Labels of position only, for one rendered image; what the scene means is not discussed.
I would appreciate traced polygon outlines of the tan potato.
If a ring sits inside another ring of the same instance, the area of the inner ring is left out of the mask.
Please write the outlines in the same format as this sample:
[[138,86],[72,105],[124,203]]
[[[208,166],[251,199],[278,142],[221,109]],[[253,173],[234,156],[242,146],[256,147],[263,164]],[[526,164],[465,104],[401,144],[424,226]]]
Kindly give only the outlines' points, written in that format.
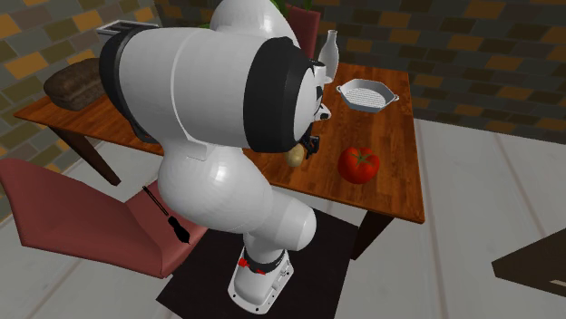
[[290,167],[298,167],[305,158],[305,149],[299,143],[285,153],[285,160]]

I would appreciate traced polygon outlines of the red tomato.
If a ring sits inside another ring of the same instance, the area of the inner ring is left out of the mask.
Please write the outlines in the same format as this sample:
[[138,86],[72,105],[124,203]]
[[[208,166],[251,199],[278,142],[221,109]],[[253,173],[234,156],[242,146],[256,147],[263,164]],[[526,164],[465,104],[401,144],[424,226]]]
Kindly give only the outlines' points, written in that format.
[[379,158],[369,148],[347,148],[342,151],[337,164],[340,176],[353,184],[364,184],[379,170]]

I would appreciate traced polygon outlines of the brown wooden table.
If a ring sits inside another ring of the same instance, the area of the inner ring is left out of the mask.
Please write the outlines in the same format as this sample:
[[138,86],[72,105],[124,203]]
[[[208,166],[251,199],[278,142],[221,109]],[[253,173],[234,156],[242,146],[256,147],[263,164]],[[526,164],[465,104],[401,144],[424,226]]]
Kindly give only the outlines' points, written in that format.
[[[379,113],[351,110],[334,90],[355,78],[382,82],[400,99]],[[362,208],[366,214],[352,252],[358,259],[393,219],[419,224],[425,221],[408,75],[342,63],[335,80],[325,88],[323,102],[332,117],[314,124],[320,149],[300,168],[287,167],[280,154],[245,153],[273,186]],[[160,145],[139,140],[106,97],[81,111],[63,110],[43,97],[14,116],[51,128],[113,185],[120,180],[89,143],[90,138],[156,155],[163,153]],[[365,185],[349,183],[337,172],[337,160],[348,147],[367,147],[379,158],[376,177]]]

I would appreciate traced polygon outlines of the white grill pan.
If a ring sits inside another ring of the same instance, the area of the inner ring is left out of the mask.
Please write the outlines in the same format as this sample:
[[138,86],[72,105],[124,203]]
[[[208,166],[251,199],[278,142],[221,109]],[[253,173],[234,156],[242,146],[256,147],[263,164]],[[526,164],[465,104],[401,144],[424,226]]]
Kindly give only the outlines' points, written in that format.
[[336,87],[346,105],[356,111],[378,113],[399,96],[382,82],[353,79]]

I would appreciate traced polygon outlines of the clear glass bottle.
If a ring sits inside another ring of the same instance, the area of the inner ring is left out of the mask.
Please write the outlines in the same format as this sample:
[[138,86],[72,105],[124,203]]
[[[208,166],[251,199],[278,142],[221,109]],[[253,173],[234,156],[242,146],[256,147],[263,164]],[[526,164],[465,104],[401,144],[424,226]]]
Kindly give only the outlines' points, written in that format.
[[339,51],[337,47],[337,30],[328,30],[327,39],[317,58],[326,66],[325,83],[331,83],[337,73]]

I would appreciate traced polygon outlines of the red upholstered chair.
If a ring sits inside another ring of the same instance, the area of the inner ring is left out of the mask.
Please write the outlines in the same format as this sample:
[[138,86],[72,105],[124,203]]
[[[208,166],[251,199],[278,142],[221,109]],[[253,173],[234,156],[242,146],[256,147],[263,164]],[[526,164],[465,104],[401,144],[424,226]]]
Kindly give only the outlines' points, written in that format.
[[25,247],[169,276],[207,229],[180,218],[188,242],[170,223],[177,214],[152,182],[125,202],[87,184],[20,159],[0,159],[0,184]]
[[300,48],[307,57],[313,58],[321,13],[289,4],[286,4],[286,7],[288,23],[298,39]]

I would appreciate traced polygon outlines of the green plant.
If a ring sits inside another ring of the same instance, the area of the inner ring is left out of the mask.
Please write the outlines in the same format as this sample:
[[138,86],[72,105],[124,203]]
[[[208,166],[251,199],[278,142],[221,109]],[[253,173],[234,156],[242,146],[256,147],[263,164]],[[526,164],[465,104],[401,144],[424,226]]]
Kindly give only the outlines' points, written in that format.
[[[269,0],[284,16],[288,15],[288,9],[293,5],[287,5],[285,0]],[[299,8],[309,11],[312,7],[313,0],[302,0],[302,5]]]

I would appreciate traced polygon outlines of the black screwdriver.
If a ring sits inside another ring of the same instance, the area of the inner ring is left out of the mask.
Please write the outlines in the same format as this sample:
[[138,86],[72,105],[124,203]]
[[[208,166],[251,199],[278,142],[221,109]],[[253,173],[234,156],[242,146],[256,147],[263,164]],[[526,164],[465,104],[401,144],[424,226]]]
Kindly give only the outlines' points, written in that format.
[[162,211],[162,213],[168,218],[168,223],[171,225],[176,237],[180,240],[180,242],[189,244],[190,233],[179,223],[176,217],[172,216],[166,210],[166,208],[160,203],[158,199],[155,198],[155,196],[146,186],[143,186],[142,189],[151,198],[151,200],[158,206],[158,208]]

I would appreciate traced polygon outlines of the black robot stand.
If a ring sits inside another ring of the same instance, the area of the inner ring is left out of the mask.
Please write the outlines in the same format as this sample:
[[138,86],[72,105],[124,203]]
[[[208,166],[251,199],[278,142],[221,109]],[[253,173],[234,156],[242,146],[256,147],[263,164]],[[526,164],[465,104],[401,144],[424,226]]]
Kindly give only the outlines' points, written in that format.
[[357,227],[317,210],[311,242],[289,259],[294,274],[266,314],[252,314],[229,296],[229,282],[244,246],[241,234],[209,230],[157,301],[182,319],[334,319]]

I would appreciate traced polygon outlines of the silver toaster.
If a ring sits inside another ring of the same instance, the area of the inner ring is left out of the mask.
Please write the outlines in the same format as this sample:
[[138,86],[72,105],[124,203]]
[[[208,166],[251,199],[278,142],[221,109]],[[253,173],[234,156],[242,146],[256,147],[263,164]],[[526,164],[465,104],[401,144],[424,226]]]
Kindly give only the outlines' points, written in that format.
[[96,33],[100,36],[101,40],[105,42],[120,32],[129,31],[131,29],[135,29],[139,27],[157,28],[158,25],[151,23],[144,23],[144,22],[127,21],[127,20],[115,20],[111,23],[98,27],[96,29]]

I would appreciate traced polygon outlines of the dark brown bread loaf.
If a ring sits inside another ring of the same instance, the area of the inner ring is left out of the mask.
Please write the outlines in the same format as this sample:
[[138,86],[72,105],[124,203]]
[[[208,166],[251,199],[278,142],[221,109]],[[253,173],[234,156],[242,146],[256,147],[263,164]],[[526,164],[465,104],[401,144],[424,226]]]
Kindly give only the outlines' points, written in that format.
[[105,94],[99,61],[99,58],[85,59],[54,73],[44,83],[45,94],[56,106],[68,111],[87,107]]

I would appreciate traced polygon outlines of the dark wooden table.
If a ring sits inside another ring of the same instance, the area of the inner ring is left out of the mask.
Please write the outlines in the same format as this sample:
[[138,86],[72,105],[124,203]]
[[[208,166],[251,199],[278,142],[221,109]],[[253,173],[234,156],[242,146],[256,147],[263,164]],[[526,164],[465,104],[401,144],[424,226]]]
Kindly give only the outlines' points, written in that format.
[[566,228],[492,261],[498,278],[566,297]]

